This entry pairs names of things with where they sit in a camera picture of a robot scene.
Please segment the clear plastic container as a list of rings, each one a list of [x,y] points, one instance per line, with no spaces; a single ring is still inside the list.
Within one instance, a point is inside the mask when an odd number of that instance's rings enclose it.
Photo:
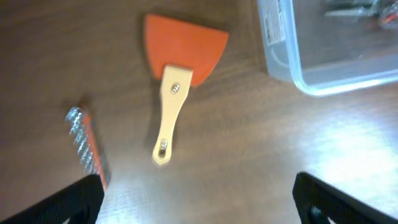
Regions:
[[[312,96],[397,82],[397,30],[368,16],[324,16],[326,1],[258,0],[266,68]]]

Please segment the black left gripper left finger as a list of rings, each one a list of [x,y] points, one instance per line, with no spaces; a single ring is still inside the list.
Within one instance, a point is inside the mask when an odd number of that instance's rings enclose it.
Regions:
[[[100,176],[90,174],[1,223],[95,224],[103,199]]]

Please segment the orange black needle-nose pliers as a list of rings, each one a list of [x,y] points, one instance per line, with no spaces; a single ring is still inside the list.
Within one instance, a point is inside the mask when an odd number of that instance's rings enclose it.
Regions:
[[[330,0],[326,1],[324,16],[368,16],[373,4],[373,0]]]

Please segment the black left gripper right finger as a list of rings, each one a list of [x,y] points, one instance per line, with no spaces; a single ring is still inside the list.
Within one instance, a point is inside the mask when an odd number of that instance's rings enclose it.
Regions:
[[[316,223],[397,224],[397,219],[307,172],[296,175],[292,189],[300,221]]]

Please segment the clear case coloured screwdrivers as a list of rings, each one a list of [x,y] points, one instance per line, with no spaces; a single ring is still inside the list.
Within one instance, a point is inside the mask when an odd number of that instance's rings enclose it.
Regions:
[[[397,0],[378,0],[376,17],[383,29],[397,30]]]

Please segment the orange scraper wooden handle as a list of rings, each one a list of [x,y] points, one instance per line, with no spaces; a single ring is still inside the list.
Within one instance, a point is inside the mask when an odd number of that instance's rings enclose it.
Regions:
[[[157,166],[170,162],[175,125],[189,90],[211,74],[228,39],[223,30],[157,14],[145,16],[147,60],[154,77],[161,81],[160,129],[152,151]]]

